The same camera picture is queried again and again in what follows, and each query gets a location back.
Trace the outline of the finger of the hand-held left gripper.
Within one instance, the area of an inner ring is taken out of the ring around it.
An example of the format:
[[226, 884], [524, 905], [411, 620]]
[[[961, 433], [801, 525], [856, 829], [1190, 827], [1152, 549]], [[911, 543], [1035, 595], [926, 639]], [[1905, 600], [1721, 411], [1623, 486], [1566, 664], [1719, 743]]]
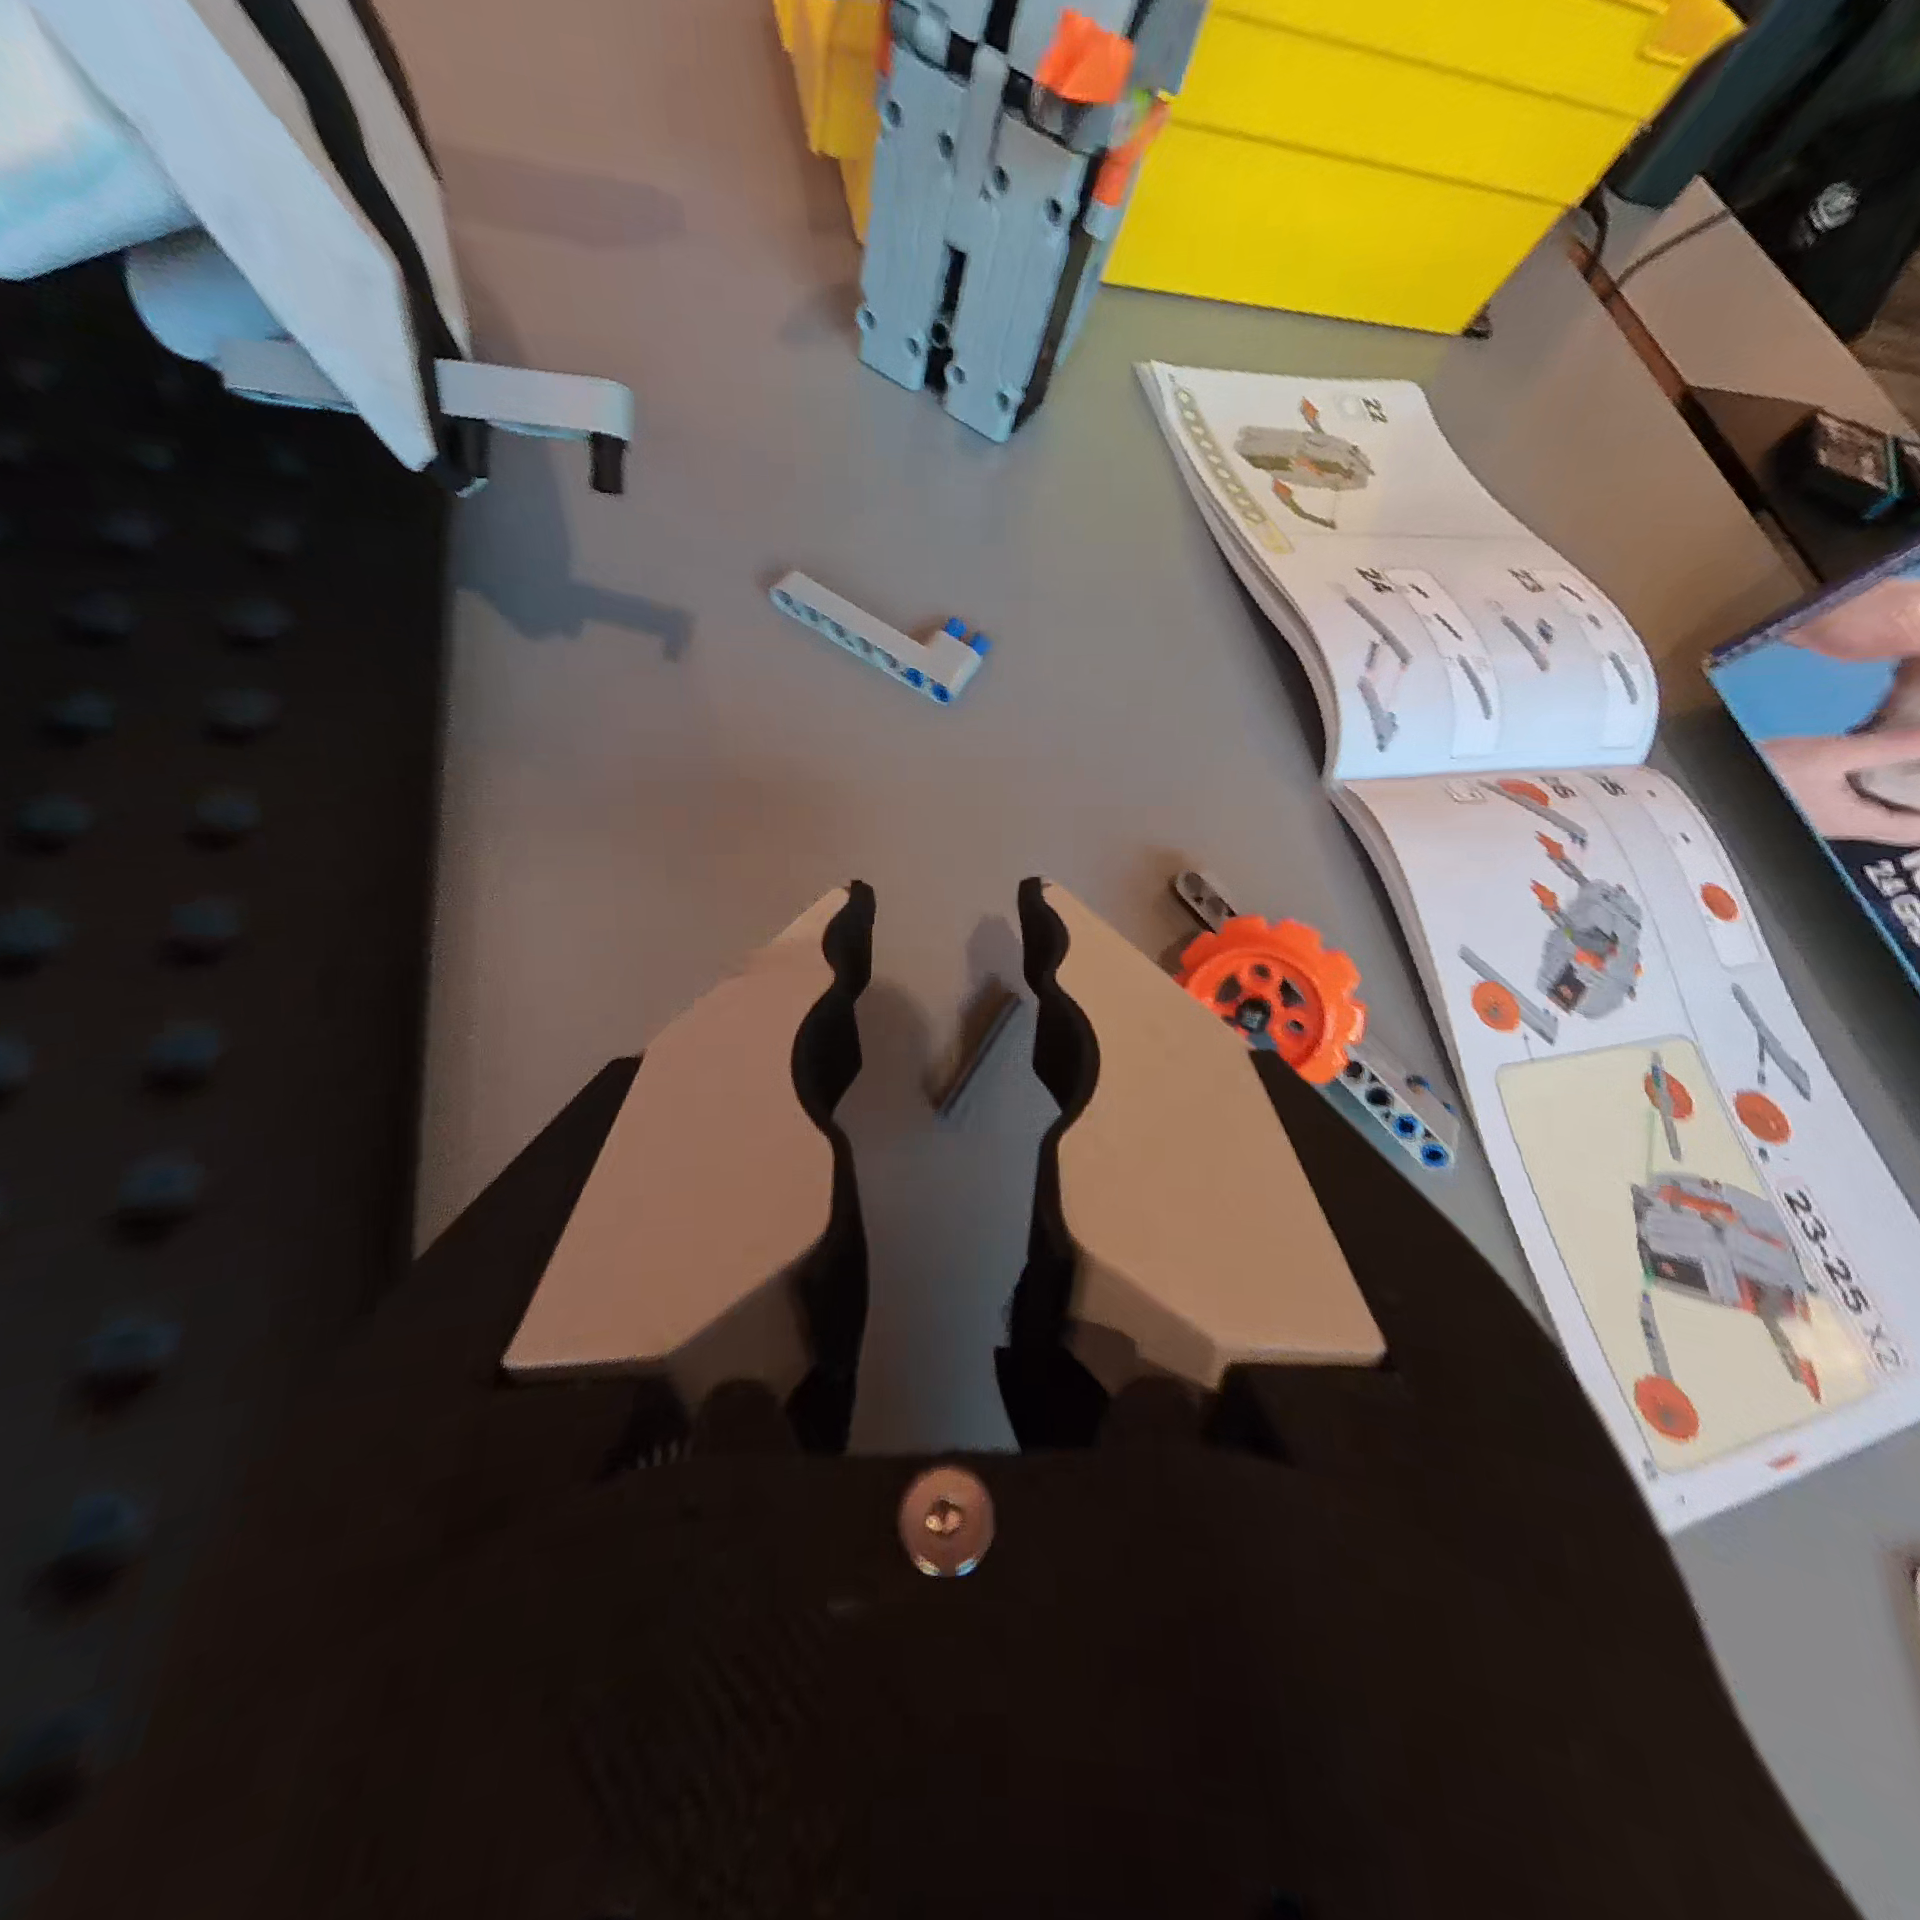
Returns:
[[32, 4], [279, 329], [362, 403], [419, 391], [401, 276], [272, 47], [272, 4]]
[[328, 163], [399, 269], [435, 438], [428, 472], [444, 488], [480, 488], [489, 476], [489, 429], [448, 417], [438, 375], [440, 360], [472, 355], [470, 307], [442, 169], [394, 36], [366, 3], [283, 3], [272, 4], [272, 47]]

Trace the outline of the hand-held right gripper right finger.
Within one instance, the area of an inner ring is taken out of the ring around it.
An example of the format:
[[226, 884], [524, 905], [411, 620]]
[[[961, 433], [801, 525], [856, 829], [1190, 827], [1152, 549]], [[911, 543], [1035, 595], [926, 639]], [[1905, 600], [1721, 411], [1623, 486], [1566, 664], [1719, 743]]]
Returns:
[[1135, 1384], [1204, 1407], [1250, 1368], [1374, 1368], [1385, 1335], [1259, 1055], [1056, 880], [1017, 888], [1040, 1140], [1004, 1320], [1024, 1451], [1084, 1448]]

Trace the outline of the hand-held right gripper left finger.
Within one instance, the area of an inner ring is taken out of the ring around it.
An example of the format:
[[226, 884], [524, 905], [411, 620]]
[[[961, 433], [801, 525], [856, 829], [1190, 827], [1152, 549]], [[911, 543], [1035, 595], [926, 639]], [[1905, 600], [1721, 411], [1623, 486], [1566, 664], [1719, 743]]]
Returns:
[[844, 1448], [871, 1304], [854, 1144], [875, 893], [841, 881], [664, 1023], [504, 1355], [514, 1384], [642, 1382], [691, 1419], [766, 1393]]

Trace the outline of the dark grey axle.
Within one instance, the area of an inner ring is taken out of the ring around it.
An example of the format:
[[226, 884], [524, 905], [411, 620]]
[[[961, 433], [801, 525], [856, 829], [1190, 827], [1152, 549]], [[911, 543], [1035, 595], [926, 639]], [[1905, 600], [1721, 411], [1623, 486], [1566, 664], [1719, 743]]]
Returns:
[[937, 1119], [958, 1113], [1022, 1003], [1022, 995], [1004, 975], [983, 979], [968, 996], [947, 1053], [928, 1083], [928, 1103]]

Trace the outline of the grey beam black pins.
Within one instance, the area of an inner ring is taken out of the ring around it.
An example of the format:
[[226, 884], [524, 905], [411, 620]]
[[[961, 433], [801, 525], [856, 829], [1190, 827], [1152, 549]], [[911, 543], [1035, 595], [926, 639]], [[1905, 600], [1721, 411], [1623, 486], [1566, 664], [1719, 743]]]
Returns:
[[226, 341], [214, 357], [230, 393], [283, 409], [359, 416], [415, 472], [452, 495], [489, 481], [498, 436], [570, 441], [585, 451], [591, 486], [625, 495], [634, 443], [634, 393], [607, 377], [440, 358], [435, 383], [394, 397], [354, 400], [294, 341]]

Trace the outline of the grey angled beam blue pins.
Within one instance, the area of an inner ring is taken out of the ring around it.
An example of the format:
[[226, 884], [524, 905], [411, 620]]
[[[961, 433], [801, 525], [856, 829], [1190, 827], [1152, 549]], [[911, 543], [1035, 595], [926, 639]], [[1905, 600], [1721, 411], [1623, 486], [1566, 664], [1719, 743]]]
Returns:
[[796, 568], [771, 583], [769, 599], [785, 616], [940, 705], [956, 704], [993, 654], [993, 639], [958, 616], [918, 638]]

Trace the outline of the orange wheel beam assembly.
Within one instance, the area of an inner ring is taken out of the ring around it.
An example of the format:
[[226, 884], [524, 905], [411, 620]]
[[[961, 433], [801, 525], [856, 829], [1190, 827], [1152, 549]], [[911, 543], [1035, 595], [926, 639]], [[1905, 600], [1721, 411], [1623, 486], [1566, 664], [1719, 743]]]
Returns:
[[1451, 1172], [1458, 1117], [1377, 1031], [1359, 964], [1312, 926], [1241, 915], [1204, 870], [1169, 888], [1196, 923], [1166, 971], [1248, 1049], [1271, 1053], [1427, 1175]]

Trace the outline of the black perforated panel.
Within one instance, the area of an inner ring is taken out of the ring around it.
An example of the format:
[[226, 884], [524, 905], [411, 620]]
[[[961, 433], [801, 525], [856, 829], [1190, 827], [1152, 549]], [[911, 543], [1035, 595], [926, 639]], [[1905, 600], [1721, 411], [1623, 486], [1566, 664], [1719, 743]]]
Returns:
[[163, 349], [3, 320], [6, 1915], [138, 1749], [208, 1539], [415, 1204], [448, 500]]

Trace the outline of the grey brick robot model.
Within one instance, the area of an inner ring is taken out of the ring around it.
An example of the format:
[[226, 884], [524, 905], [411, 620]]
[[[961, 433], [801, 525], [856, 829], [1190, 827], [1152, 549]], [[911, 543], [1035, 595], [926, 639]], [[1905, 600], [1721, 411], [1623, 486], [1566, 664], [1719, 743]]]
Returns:
[[1006, 443], [1072, 347], [1207, 3], [894, 3], [860, 360]]

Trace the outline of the open instruction booklet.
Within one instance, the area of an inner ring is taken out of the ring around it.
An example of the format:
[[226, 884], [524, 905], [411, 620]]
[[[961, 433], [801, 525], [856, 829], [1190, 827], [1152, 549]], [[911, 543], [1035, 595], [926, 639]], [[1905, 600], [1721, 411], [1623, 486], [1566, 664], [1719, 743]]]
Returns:
[[1552, 1327], [1664, 1533], [1915, 1425], [1915, 1211], [1619, 606], [1410, 381], [1144, 360], [1409, 937]]

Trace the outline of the printed toy box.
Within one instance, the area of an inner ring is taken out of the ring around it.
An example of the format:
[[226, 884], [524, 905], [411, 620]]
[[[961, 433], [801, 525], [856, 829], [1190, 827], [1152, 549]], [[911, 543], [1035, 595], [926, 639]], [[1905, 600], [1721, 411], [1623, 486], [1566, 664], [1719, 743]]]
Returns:
[[1706, 676], [1918, 979], [1918, 545], [1711, 652]]

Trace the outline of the yellow storage bin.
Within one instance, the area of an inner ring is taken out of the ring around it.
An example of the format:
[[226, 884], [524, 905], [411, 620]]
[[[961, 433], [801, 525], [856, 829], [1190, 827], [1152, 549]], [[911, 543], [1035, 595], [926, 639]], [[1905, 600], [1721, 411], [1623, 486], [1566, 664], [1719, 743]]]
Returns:
[[[886, 4], [776, 4], [866, 238]], [[1099, 284], [1458, 333], [1700, 67], [1730, 4], [1207, 4]]]

